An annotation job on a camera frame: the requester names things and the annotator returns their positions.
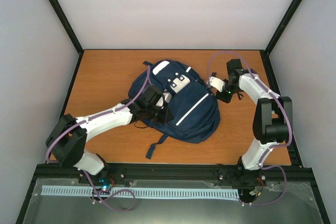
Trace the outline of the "navy blue student backpack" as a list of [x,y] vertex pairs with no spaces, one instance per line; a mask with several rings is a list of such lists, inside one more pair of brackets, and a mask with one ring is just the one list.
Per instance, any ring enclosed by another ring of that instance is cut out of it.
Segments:
[[191,144],[207,140],[217,130],[221,117],[217,99],[200,75],[192,67],[170,59],[144,61],[144,65],[147,70],[133,81],[128,98],[137,97],[148,86],[166,90],[172,95],[168,108],[174,116],[165,124],[142,120],[163,134],[151,144],[146,158],[151,159],[156,146],[168,137]]

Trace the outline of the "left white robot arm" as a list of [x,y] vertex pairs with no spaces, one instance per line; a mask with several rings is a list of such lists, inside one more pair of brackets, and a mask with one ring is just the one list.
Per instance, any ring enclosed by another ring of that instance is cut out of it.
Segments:
[[171,121],[173,117],[168,109],[171,98],[168,91],[148,86],[137,97],[96,114],[78,118],[66,114],[46,140],[47,156],[54,156],[62,168],[84,170],[97,183],[104,183],[111,175],[109,165],[100,155],[86,150],[86,143],[115,127],[144,119],[158,123]]

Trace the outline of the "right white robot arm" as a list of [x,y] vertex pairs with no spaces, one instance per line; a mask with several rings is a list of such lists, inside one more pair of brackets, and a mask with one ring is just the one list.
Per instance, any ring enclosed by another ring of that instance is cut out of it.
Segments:
[[208,79],[209,85],[217,90],[216,97],[230,103],[234,94],[239,99],[246,94],[256,105],[252,125],[254,138],[247,152],[239,158],[235,174],[237,183],[249,185],[260,179],[260,170],[269,154],[291,143],[292,100],[272,91],[244,61],[232,59],[226,67],[228,79],[214,75]]

